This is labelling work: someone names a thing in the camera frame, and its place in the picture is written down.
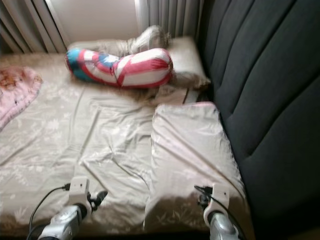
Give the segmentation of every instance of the pillow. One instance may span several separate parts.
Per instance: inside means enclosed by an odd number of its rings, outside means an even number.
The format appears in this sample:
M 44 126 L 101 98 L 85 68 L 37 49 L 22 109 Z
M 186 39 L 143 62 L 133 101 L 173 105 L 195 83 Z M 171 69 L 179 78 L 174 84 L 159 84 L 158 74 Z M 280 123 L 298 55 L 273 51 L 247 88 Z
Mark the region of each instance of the pillow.
M 191 89 L 205 89 L 210 84 L 202 67 L 196 44 L 191 37 L 172 39 L 167 50 L 174 66 L 170 84 Z
M 110 54 L 73 48 L 65 62 L 79 79 L 118 88 L 154 88 L 166 84 L 172 77 L 172 61 L 163 48 L 119 58 Z
M 147 232 L 207 230 L 194 185 L 220 183 L 229 189 L 228 209 L 247 239 L 254 239 L 244 184 L 212 103 L 159 105 L 152 120 L 151 144 Z

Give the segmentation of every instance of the bedsheet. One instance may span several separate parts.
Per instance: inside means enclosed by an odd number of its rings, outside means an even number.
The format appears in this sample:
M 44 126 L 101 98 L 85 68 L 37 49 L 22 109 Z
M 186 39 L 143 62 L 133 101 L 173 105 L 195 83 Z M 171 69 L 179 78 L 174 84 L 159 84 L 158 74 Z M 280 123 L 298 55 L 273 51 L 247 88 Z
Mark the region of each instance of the bedsheet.
M 43 85 L 0 132 L 0 235 L 26 235 L 42 197 L 79 175 L 89 177 L 91 193 L 109 192 L 80 235 L 142 232 L 155 110 L 146 92 L 76 80 L 63 54 L 0 59 L 0 67 L 9 65 L 33 68 Z M 50 195 L 33 224 L 47 223 L 67 201 L 68 192 Z

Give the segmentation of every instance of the folded blanket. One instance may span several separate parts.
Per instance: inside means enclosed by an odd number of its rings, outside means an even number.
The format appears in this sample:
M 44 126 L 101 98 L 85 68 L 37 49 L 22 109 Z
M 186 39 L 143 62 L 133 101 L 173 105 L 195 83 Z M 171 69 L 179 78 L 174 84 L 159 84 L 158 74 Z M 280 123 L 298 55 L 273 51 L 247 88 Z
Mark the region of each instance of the folded blanket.
M 41 77 L 29 67 L 0 69 L 0 131 L 37 97 Z

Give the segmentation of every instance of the black cable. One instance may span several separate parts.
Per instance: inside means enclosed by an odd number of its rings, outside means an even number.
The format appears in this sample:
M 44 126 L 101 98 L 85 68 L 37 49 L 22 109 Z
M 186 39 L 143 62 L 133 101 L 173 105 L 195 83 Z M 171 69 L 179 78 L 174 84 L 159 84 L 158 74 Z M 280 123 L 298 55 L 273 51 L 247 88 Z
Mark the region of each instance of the black cable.
M 65 189 L 66 191 L 69 191 L 70 189 L 70 183 L 67 183 L 66 185 L 64 186 L 60 186 L 60 187 L 56 187 L 54 189 L 52 189 L 50 192 L 48 192 L 44 198 L 42 198 L 42 200 L 38 203 L 38 205 L 35 207 L 35 209 L 33 210 L 33 213 L 31 214 L 31 217 L 30 217 L 30 220 L 29 220 L 29 232 L 31 232 L 32 230 L 32 222 L 34 220 L 34 216 L 35 216 L 35 213 L 36 211 L 38 210 L 38 208 L 40 207 L 40 205 L 44 202 L 44 200 L 54 191 L 56 190 L 59 190 L 59 189 Z
M 31 236 L 32 236 L 32 234 L 34 233 L 34 231 L 36 231 L 37 229 L 40 229 L 40 228 L 44 228 L 45 226 L 47 226 L 47 224 L 37 225 L 37 226 L 35 226 L 34 228 L 32 228 L 31 231 L 29 231 L 29 234 L 28 234 L 28 236 L 26 237 L 26 240 L 30 240 L 30 239 L 31 239 Z
M 208 196 L 209 198 L 211 198 L 217 204 L 219 204 L 228 213 L 228 215 L 232 218 L 232 221 L 235 224 L 235 226 L 238 228 L 240 235 L 243 236 L 244 240 L 247 239 L 246 236 L 245 236 L 245 233 L 244 233 L 243 229 L 241 228 L 240 224 L 238 223 L 237 219 L 232 215 L 232 213 L 219 200 L 215 199 L 210 193 L 206 192 L 203 189 L 203 187 L 195 185 L 194 188 L 196 190 L 198 190 L 199 192 L 203 193 L 204 195 Z

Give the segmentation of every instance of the white pillow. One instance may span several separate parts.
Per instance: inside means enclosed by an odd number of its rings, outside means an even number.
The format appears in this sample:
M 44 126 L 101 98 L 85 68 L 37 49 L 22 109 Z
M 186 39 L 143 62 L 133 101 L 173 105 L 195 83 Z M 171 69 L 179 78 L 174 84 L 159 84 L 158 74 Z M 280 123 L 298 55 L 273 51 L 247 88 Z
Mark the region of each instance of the white pillow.
M 206 77 L 195 41 L 189 37 L 173 38 L 168 52 L 173 63 L 170 84 L 190 89 L 205 89 L 210 80 Z
M 194 185 L 229 188 L 229 210 L 254 239 L 244 185 L 229 140 L 211 102 L 159 105 L 152 120 L 150 195 L 146 231 L 208 229 Z

